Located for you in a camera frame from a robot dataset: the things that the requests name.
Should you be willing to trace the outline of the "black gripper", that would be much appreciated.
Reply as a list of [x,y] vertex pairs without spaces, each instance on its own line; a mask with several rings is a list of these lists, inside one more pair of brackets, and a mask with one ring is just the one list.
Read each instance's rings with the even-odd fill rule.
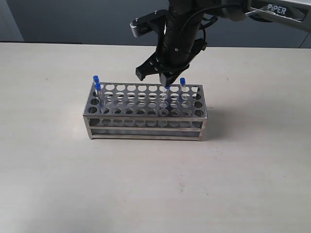
[[[164,37],[160,49],[154,52],[143,64],[136,67],[135,74],[140,81],[146,76],[159,74],[163,87],[171,86],[188,69],[188,64],[200,51],[205,50],[207,42],[197,39],[204,13],[190,11],[178,14],[170,9],[166,16]],[[161,72],[158,62],[166,70]]]

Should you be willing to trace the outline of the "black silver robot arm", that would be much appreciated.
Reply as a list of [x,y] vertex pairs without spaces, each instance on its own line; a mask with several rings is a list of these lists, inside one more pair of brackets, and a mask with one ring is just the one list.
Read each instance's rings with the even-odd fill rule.
[[242,21],[249,17],[260,22],[275,22],[305,32],[311,31],[309,0],[171,0],[167,10],[157,10],[136,18],[130,24],[134,37],[155,32],[155,52],[136,68],[144,80],[159,75],[164,87],[170,86],[190,62],[207,47],[206,38],[197,38],[219,18]]

